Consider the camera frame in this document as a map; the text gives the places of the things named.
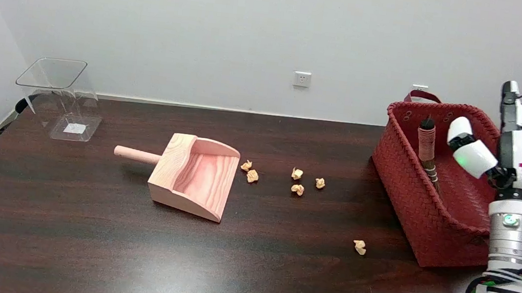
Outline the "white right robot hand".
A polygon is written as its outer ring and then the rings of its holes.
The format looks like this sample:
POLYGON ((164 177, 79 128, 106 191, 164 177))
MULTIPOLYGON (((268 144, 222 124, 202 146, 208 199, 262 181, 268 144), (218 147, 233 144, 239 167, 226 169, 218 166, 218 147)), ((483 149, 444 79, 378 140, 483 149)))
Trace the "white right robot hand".
POLYGON ((496 189, 496 200, 522 201, 522 94, 517 81, 501 87, 501 134, 497 154, 473 134, 470 121, 459 117, 450 123, 447 144, 455 162, 474 178, 486 176, 496 189))

